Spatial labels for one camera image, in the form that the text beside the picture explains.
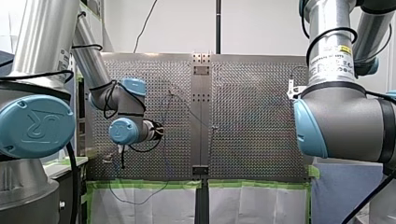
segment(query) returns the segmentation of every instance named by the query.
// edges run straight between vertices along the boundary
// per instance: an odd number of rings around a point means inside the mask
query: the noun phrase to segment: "perforated metal panel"
[[[304,85],[304,57],[213,56],[210,178],[304,181],[292,104],[292,75]]]
[[[191,179],[197,164],[209,165],[210,178],[301,182],[307,177],[286,94],[292,70],[304,65],[304,57],[210,55],[210,74],[202,78],[193,73],[197,59],[190,54],[104,54],[104,59],[113,78],[146,80],[145,117],[164,123],[166,139],[150,153],[128,151],[126,169],[121,170],[117,146],[107,134],[111,120],[102,112],[87,112],[96,152],[89,179]],[[294,75],[297,85],[306,83],[303,70]],[[170,93],[181,100],[171,99]],[[191,113],[209,125],[197,127],[200,122]],[[209,148],[203,148],[204,141]]]
[[[145,118],[163,123],[166,137],[148,153],[126,152],[126,168],[120,169],[117,146],[108,137],[112,120],[104,119],[103,112],[93,112],[92,136],[97,156],[90,163],[89,178],[191,179],[191,55],[104,54],[104,59],[112,78],[138,77],[147,82]],[[184,102],[171,99],[170,91]],[[146,150],[155,143],[142,143],[135,148]]]

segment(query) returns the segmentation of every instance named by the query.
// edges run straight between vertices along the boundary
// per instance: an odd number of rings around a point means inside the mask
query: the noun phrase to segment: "label sticker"
[[[70,54],[65,49],[61,49],[59,54],[58,70],[66,70],[69,66]]]
[[[343,51],[345,53],[348,53],[352,55],[352,49],[350,49],[348,46],[345,45],[339,45],[339,46],[333,46],[333,47],[326,47],[323,49],[324,51],[335,51],[335,52],[340,52]]]
[[[309,72],[312,76],[331,75],[329,73],[336,73],[337,76],[354,76],[353,58],[343,50],[319,55],[311,60]]]

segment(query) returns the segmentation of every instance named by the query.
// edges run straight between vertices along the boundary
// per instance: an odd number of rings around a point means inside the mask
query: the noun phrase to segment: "white wall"
[[[105,26],[114,51],[133,52],[151,0],[105,0]],[[159,0],[137,52],[208,52],[215,48],[213,0]]]
[[[0,0],[0,50],[15,53],[26,0]],[[98,44],[103,44],[102,21],[81,4]]]
[[[114,51],[133,52],[152,3],[151,0],[105,0],[105,27]],[[159,0],[137,52],[215,51],[215,11],[215,0]],[[354,29],[360,15],[359,8],[351,13]],[[308,47],[297,0],[222,1],[221,31],[224,54],[305,55]],[[384,50],[378,73],[361,77],[358,82],[371,91],[387,91],[392,74],[390,55],[393,50]]]

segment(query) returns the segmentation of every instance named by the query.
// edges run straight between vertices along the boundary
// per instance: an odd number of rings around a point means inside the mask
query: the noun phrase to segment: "metal bracket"
[[[194,66],[194,74],[198,76],[209,76],[209,66]]]
[[[209,167],[207,165],[193,165],[192,175],[208,175]]]
[[[289,90],[287,95],[290,100],[297,99],[298,96],[306,89],[306,86],[294,86],[294,79],[289,79]]]

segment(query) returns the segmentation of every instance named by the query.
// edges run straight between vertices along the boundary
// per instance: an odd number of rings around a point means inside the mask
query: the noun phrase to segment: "warning label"
[[[69,66],[70,54],[67,50],[61,49],[59,54],[58,70],[66,70]]]
[[[309,71],[312,76],[328,76],[336,73],[337,76],[354,76],[353,58],[346,50],[329,52],[311,60]]]

